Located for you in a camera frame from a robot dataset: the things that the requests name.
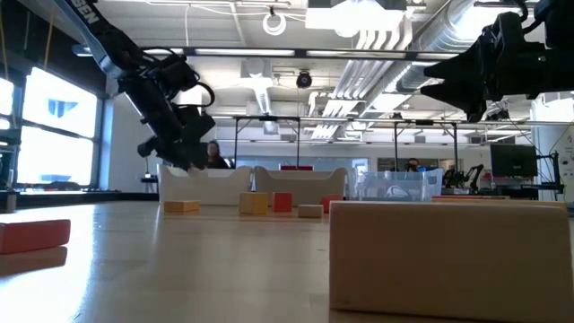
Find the white ceiling baffles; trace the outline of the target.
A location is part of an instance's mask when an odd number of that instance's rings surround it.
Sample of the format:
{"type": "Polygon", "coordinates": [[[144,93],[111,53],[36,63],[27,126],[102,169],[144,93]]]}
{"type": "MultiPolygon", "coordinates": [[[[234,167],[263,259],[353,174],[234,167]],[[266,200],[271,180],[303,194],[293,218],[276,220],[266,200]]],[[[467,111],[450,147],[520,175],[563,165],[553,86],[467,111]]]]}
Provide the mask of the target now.
{"type": "MultiPolygon", "coordinates": [[[[412,19],[405,16],[391,31],[359,32],[356,49],[403,50],[413,39],[412,19]]],[[[392,65],[388,60],[349,60],[322,110],[322,118],[350,117],[392,65]]]]}

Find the orange wooden cube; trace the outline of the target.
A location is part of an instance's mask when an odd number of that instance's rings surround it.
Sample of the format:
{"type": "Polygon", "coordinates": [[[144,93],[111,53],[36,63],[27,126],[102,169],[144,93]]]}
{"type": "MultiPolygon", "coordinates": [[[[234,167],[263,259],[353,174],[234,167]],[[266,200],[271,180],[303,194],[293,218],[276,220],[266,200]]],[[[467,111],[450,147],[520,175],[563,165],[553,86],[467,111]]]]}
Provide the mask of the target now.
{"type": "Polygon", "coordinates": [[[266,214],[268,195],[261,192],[241,192],[239,194],[239,212],[241,214],[266,214]]]}

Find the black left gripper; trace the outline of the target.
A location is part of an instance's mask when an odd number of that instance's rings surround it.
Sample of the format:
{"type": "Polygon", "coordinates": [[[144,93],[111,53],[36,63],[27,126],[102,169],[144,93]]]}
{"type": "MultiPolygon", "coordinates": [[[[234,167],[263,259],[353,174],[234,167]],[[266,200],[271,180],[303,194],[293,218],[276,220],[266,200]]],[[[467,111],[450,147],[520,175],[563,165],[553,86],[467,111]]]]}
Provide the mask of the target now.
{"type": "Polygon", "coordinates": [[[147,125],[152,137],[137,146],[141,157],[152,151],[173,167],[187,170],[203,170],[208,162],[208,143],[191,143],[177,148],[179,121],[153,80],[124,80],[119,82],[119,90],[124,92],[141,116],[140,123],[147,125]]]}

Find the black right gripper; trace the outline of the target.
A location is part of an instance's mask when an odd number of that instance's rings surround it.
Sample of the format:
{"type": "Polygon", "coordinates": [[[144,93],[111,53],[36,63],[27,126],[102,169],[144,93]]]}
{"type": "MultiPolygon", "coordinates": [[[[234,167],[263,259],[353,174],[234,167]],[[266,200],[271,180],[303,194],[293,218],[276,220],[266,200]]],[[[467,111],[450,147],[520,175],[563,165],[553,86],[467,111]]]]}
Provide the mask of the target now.
{"type": "Polygon", "coordinates": [[[461,109],[467,122],[479,122],[486,100],[523,95],[529,100],[542,93],[574,91],[574,48],[547,49],[543,43],[524,38],[520,17],[501,13],[465,52],[425,67],[423,74],[444,81],[483,80],[483,96],[464,83],[437,83],[420,89],[422,95],[461,109]]]}

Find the red wooden cube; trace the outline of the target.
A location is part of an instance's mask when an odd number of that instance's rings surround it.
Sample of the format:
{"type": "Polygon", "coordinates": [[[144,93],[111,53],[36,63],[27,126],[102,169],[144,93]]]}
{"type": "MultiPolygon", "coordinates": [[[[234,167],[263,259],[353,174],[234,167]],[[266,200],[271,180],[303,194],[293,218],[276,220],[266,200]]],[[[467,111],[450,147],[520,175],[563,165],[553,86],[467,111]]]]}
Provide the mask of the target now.
{"type": "Polygon", "coordinates": [[[275,213],[290,213],[292,211],[292,193],[274,192],[273,211],[275,213]]]}

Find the orange wooden block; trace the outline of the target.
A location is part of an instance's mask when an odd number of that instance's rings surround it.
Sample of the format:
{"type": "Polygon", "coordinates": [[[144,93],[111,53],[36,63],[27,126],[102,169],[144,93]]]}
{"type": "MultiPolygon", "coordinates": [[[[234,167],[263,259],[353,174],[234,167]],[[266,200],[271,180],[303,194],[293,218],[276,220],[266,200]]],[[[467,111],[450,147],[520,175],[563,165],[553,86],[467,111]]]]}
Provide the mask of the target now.
{"type": "Polygon", "coordinates": [[[185,214],[200,210],[200,202],[191,201],[165,201],[163,203],[164,213],[185,214]]]}

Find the bright window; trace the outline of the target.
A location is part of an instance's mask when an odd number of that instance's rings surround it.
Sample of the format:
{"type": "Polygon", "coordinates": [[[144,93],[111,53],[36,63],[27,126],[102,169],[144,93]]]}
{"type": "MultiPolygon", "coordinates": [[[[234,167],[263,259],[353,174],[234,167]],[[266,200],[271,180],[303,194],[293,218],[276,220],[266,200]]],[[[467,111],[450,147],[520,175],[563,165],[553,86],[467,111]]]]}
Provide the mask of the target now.
{"type": "Polygon", "coordinates": [[[98,98],[34,67],[26,77],[17,181],[91,183],[98,98]]]}
{"type": "Polygon", "coordinates": [[[14,85],[0,78],[0,130],[10,128],[13,112],[14,85]]]}

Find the white ceiling light panel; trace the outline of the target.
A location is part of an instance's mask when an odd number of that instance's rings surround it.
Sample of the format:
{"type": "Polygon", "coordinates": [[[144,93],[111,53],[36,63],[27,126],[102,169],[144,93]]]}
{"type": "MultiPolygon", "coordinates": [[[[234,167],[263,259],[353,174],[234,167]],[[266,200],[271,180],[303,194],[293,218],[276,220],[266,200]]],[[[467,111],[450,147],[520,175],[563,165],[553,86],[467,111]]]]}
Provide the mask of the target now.
{"type": "Polygon", "coordinates": [[[385,9],[309,8],[305,28],[339,31],[391,31],[404,18],[404,11],[385,9]]]}

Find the black aluminium extrusion frame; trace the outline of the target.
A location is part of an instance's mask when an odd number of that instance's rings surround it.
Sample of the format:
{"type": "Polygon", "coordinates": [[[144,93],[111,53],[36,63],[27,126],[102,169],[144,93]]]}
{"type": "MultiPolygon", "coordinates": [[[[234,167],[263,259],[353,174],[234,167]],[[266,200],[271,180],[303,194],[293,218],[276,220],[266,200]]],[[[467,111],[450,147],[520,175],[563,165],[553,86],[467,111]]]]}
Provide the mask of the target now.
{"type": "Polygon", "coordinates": [[[130,193],[120,191],[0,191],[0,213],[38,207],[98,204],[125,201],[159,201],[158,193],[130,193]]]}

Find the black metal stand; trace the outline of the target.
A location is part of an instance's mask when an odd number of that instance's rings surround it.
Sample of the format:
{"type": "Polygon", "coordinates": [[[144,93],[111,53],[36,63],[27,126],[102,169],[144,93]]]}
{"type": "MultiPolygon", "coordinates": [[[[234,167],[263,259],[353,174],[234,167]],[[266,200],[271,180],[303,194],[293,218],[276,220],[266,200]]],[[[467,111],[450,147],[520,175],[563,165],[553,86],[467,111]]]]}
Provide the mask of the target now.
{"type": "Polygon", "coordinates": [[[557,152],[548,153],[548,154],[538,154],[536,159],[541,160],[549,160],[551,162],[552,167],[550,168],[550,172],[552,173],[552,178],[548,179],[547,181],[542,181],[538,184],[539,190],[549,190],[553,193],[553,198],[555,201],[558,200],[558,195],[564,193],[564,185],[561,183],[561,175],[560,175],[560,163],[559,163],[559,154],[557,152]]]}

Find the clear plastic bin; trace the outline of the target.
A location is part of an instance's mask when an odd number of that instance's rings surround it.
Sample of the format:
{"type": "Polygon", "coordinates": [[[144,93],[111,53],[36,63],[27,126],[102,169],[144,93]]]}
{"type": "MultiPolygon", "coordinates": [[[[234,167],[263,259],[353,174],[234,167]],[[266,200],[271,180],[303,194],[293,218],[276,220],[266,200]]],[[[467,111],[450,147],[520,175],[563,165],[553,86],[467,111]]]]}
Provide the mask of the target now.
{"type": "Polygon", "coordinates": [[[427,202],[440,196],[444,170],[418,172],[357,170],[349,178],[347,198],[357,201],[427,202]]]}

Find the grey plastic bin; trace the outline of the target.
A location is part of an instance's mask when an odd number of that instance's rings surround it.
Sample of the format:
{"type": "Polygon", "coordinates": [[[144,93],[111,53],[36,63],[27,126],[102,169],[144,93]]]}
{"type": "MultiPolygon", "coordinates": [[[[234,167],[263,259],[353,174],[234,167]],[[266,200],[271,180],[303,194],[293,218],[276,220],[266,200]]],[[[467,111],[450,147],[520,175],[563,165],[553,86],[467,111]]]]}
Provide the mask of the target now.
{"type": "Polygon", "coordinates": [[[345,191],[347,169],[332,171],[267,170],[254,169],[256,192],[267,193],[273,200],[274,193],[291,193],[292,205],[319,204],[327,195],[342,196],[345,191]]]}

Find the white LED light strip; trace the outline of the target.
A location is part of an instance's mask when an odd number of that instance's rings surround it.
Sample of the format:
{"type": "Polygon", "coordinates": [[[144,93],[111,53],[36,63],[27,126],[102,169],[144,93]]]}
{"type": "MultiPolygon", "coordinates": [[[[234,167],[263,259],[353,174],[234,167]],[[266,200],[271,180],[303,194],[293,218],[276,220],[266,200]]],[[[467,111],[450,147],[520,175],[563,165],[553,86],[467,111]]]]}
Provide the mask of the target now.
{"type": "Polygon", "coordinates": [[[342,51],[342,50],[308,50],[307,57],[326,58],[358,58],[358,59],[390,59],[405,58],[405,53],[395,51],[342,51]]]}
{"type": "Polygon", "coordinates": [[[419,53],[415,61],[442,61],[448,60],[450,58],[456,57],[457,53],[449,53],[449,52],[422,52],[419,53]]]}
{"type": "Polygon", "coordinates": [[[256,48],[197,48],[198,56],[213,57],[293,57],[292,49],[256,49],[256,48]]]}

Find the black computer monitor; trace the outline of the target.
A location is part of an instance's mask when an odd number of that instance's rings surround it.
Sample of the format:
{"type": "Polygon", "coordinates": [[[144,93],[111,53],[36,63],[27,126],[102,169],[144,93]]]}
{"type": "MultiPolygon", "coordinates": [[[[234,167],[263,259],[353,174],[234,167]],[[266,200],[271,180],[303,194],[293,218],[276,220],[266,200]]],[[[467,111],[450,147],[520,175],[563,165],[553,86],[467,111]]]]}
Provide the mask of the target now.
{"type": "Polygon", "coordinates": [[[536,149],[532,145],[492,144],[490,152],[494,177],[532,178],[538,175],[536,149]]]}

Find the red rectangular wooden block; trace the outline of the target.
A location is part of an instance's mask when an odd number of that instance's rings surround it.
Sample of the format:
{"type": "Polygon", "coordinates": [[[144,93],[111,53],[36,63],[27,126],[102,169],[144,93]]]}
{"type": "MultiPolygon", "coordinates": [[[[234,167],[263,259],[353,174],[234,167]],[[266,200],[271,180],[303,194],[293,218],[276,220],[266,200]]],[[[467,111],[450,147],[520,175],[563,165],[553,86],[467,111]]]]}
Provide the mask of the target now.
{"type": "Polygon", "coordinates": [[[0,255],[50,249],[68,243],[71,221],[0,223],[0,255]]]}

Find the natural wooden block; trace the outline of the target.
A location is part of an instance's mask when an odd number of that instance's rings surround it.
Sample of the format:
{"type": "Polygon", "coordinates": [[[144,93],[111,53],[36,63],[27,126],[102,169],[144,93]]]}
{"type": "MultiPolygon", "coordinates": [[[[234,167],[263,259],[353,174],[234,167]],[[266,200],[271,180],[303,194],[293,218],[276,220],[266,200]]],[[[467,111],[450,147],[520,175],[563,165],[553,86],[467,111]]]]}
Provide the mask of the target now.
{"type": "Polygon", "coordinates": [[[570,222],[558,207],[337,201],[329,230],[334,310],[574,323],[570,222]]]}

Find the white plastic bin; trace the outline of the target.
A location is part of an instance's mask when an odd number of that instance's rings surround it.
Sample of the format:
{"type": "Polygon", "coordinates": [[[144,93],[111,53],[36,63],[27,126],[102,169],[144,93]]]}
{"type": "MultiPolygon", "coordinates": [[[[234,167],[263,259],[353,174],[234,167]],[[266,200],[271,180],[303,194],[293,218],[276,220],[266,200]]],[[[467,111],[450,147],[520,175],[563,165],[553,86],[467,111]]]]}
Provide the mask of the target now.
{"type": "Polygon", "coordinates": [[[239,195],[252,188],[249,166],[182,170],[158,164],[157,171],[161,203],[196,200],[201,205],[238,206],[239,195]]]}

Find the black metal workstation frame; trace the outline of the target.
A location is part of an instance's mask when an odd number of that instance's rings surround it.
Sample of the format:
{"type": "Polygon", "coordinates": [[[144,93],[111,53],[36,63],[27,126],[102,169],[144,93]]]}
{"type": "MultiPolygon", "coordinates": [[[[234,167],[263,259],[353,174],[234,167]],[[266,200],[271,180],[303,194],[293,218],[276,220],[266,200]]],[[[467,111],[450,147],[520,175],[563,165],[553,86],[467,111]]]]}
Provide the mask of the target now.
{"type": "Polygon", "coordinates": [[[454,148],[454,172],[459,171],[458,167],[458,127],[456,122],[447,122],[444,120],[435,121],[432,119],[398,119],[393,121],[393,142],[395,155],[395,169],[398,170],[398,125],[406,124],[407,126],[432,127],[440,126],[444,132],[447,132],[453,139],[454,148]]]}
{"type": "Polygon", "coordinates": [[[300,166],[300,131],[301,131],[301,117],[290,117],[290,116],[272,116],[269,114],[261,115],[261,116],[234,116],[233,119],[235,120],[235,128],[234,128],[234,159],[235,162],[238,160],[238,143],[239,143],[239,133],[241,130],[239,129],[239,122],[242,119],[251,121],[251,120],[258,120],[261,122],[279,122],[279,121],[293,121],[297,123],[297,130],[295,131],[297,140],[295,144],[297,145],[297,152],[296,152],[296,168],[300,166]]]}

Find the small dark side table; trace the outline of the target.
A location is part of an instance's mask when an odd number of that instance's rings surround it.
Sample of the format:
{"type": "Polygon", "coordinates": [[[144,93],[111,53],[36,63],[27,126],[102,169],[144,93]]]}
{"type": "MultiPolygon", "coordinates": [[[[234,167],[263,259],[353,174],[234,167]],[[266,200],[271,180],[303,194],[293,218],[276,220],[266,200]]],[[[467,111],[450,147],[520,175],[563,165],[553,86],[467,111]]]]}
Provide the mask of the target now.
{"type": "Polygon", "coordinates": [[[158,192],[158,176],[151,174],[149,172],[144,173],[140,178],[140,182],[144,185],[145,193],[157,193],[158,192]]]}

